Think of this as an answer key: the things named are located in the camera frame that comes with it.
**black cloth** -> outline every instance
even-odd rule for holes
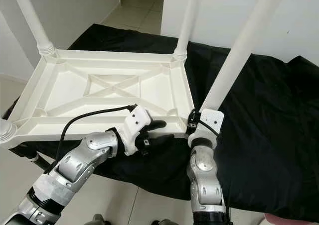
[[[177,39],[93,24],[72,50],[172,53]],[[185,69],[198,109],[229,49],[189,43]],[[319,68],[252,54],[220,110],[218,178],[230,206],[319,222]],[[27,142],[51,157],[57,142]],[[77,145],[67,141],[64,153]],[[167,137],[150,158],[118,156],[95,173],[150,192],[189,200],[185,139]]]

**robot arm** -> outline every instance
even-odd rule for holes
[[[147,130],[165,125],[163,121],[153,121],[144,108],[136,106],[119,130],[111,128],[88,134],[79,146],[35,181],[22,202],[1,224],[55,224],[99,164],[120,152],[131,155],[137,151],[136,146],[145,153],[150,146]]]
[[[191,207],[195,225],[230,224],[213,159],[217,135],[224,119],[219,111],[193,111],[188,119],[188,145],[192,148],[187,174],[191,181]]]

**robotic hand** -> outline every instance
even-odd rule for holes
[[[132,155],[139,150],[147,155],[151,146],[148,130],[165,127],[166,123],[152,120],[141,106],[131,108],[121,128],[88,134],[79,146],[43,173],[1,224],[53,225],[99,164],[120,153]]]
[[[194,225],[231,225],[216,177],[213,159],[217,136],[224,119],[219,111],[193,111],[188,118],[188,145],[192,148],[187,174],[191,181],[191,207]]]

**wall baseboard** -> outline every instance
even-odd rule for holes
[[[10,80],[10,81],[14,81],[14,82],[19,82],[19,83],[23,83],[23,84],[27,84],[28,81],[19,77],[14,77],[8,74],[4,74],[4,73],[0,73],[0,79],[6,79],[6,80]]]
[[[100,21],[100,24],[102,24],[102,22],[104,22],[119,5],[121,5],[120,2],[118,2],[115,7]]]

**white wall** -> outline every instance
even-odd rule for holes
[[[231,47],[256,0],[200,0],[192,41]],[[164,0],[161,34],[178,37],[186,2]],[[283,0],[254,53],[319,65],[319,1]]]
[[[33,67],[0,11],[0,78],[2,74],[27,81]]]
[[[31,0],[55,47],[68,48],[91,24],[100,23],[119,0]],[[36,42],[15,0],[0,0],[0,9],[29,61],[37,65]]]

